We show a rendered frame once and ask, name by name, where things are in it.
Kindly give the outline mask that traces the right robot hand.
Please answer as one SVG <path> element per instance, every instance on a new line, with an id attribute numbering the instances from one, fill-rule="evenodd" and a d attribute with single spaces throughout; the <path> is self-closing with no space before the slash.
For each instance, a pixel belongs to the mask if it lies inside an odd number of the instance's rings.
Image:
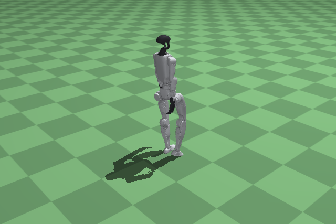
<path id="1" fill-rule="evenodd" d="M 169 109 L 169 112 L 168 113 L 166 113 L 166 114 L 171 114 L 171 113 L 173 113 L 173 111 L 174 111 L 174 108 L 175 108 L 175 101 L 173 101 L 173 98 L 172 97 L 170 97 L 170 109 Z"/>

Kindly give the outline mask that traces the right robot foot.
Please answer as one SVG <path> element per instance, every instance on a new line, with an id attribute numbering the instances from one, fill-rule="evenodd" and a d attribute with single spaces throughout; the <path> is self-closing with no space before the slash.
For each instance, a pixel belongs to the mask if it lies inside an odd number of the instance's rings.
<path id="1" fill-rule="evenodd" d="M 174 155 L 174 156 L 183 156 L 183 153 L 181 151 L 177 152 L 177 149 L 176 149 L 176 150 L 173 150 L 171 152 L 171 155 Z"/>

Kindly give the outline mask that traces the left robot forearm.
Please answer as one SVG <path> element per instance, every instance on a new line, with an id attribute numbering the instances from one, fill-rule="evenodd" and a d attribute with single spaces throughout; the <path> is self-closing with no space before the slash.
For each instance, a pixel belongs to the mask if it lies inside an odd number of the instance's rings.
<path id="1" fill-rule="evenodd" d="M 157 77 L 157 80 L 158 80 L 158 83 L 159 83 L 160 87 L 162 87 L 163 82 L 159 81 L 158 76 L 157 76 L 157 73 L 155 73 L 155 75 L 156 75 L 156 77 Z"/>

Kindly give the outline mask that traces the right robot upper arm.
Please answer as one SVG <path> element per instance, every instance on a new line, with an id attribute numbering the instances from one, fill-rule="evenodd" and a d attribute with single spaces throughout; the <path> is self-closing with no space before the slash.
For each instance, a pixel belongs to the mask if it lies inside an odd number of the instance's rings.
<path id="1" fill-rule="evenodd" d="M 174 57 L 168 56 L 167 64 L 169 66 L 169 81 L 171 83 L 172 79 L 175 77 L 176 59 Z"/>

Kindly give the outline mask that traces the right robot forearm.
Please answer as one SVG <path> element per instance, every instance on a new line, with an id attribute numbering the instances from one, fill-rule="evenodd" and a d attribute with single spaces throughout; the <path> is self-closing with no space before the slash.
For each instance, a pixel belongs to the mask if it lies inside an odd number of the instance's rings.
<path id="1" fill-rule="evenodd" d="M 177 78 L 174 77 L 171 81 L 171 84 L 169 85 L 170 87 L 170 97 L 173 98 L 173 101 L 176 100 L 176 84 L 177 84 Z"/>

